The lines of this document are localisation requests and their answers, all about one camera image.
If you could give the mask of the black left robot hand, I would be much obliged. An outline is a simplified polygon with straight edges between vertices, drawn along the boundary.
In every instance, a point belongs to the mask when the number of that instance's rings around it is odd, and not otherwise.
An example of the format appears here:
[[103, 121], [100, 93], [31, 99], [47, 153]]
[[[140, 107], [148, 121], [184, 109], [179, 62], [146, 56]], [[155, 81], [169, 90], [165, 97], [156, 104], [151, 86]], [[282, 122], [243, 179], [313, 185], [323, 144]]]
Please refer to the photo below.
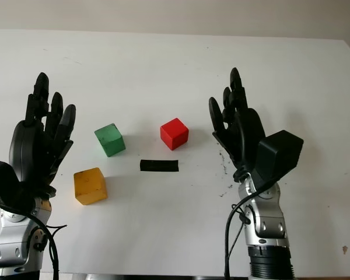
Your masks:
[[73, 104], [63, 106], [60, 93], [49, 97], [49, 78], [42, 72], [28, 95], [26, 114], [13, 132], [9, 164], [18, 179], [37, 194], [54, 197], [51, 186], [59, 166], [73, 145], [71, 134], [76, 119]]

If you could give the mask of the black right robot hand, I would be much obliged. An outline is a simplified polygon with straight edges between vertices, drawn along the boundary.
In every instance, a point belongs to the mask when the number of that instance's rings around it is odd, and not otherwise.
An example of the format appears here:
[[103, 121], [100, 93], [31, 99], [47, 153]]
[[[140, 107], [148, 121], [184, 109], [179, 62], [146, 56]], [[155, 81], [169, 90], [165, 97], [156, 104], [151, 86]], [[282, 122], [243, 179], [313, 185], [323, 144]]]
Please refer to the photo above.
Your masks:
[[246, 92], [237, 68], [230, 73], [230, 85], [223, 91], [223, 109], [214, 97], [209, 98], [209, 113], [220, 145], [229, 154], [236, 171], [235, 182], [252, 172], [258, 143], [265, 137], [258, 113], [247, 104]]

